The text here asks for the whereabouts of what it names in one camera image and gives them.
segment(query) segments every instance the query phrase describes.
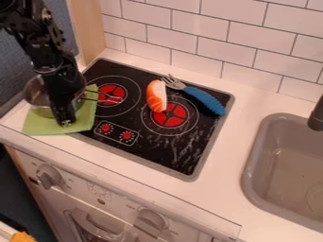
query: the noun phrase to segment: wall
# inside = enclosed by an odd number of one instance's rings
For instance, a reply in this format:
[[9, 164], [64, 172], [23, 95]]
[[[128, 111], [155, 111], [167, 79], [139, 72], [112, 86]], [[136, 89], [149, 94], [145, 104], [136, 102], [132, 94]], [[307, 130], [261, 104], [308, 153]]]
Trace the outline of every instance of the wall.
[[101, 0], [107, 47], [311, 101], [323, 0]]

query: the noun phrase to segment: metal sink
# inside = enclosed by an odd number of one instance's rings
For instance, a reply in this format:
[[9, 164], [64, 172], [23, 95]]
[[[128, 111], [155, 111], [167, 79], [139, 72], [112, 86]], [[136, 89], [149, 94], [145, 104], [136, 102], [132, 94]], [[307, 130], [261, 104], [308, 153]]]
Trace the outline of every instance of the metal sink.
[[306, 122], [287, 113], [263, 120], [242, 188], [260, 209], [323, 233], [323, 131]]

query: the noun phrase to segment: pot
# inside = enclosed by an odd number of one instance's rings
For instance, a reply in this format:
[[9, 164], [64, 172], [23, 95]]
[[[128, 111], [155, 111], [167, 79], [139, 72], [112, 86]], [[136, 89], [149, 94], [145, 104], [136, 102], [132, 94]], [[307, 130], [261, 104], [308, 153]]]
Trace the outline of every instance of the pot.
[[[82, 77], [82, 89], [79, 90], [72, 100], [74, 110], [79, 110], [83, 103], [85, 96], [86, 80]], [[47, 118], [54, 118], [54, 114], [50, 108], [49, 96], [44, 89], [44, 83], [41, 76], [36, 76], [29, 80], [24, 88], [24, 99], [31, 105], [31, 111]]]

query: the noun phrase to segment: green cloth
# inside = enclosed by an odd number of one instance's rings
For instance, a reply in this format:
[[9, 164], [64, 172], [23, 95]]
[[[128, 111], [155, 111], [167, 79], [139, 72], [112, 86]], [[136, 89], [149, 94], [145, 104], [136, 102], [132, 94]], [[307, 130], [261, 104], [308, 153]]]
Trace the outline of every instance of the green cloth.
[[[97, 86], [90, 85], [87, 90], [97, 92]], [[86, 97], [90, 99], [98, 99], [98, 93], [86, 92]], [[76, 113], [76, 122], [71, 126], [62, 127], [58, 125], [54, 118], [41, 117], [29, 110], [25, 119], [23, 133], [27, 135], [49, 135], [80, 132], [90, 130], [94, 125], [94, 117], [96, 111], [96, 102], [84, 100], [82, 107]]]

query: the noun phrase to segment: orange object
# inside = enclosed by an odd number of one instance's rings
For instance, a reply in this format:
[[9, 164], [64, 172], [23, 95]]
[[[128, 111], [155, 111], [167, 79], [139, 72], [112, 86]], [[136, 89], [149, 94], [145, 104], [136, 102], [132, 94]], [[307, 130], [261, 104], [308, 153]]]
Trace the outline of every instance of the orange object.
[[36, 240], [25, 232], [15, 233], [10, 242], [36, 242]]
[[146, 90], [147, 104], [153, 112], [167, 109], [167, 93], [165, 82], [155, 79], [149, 83]]

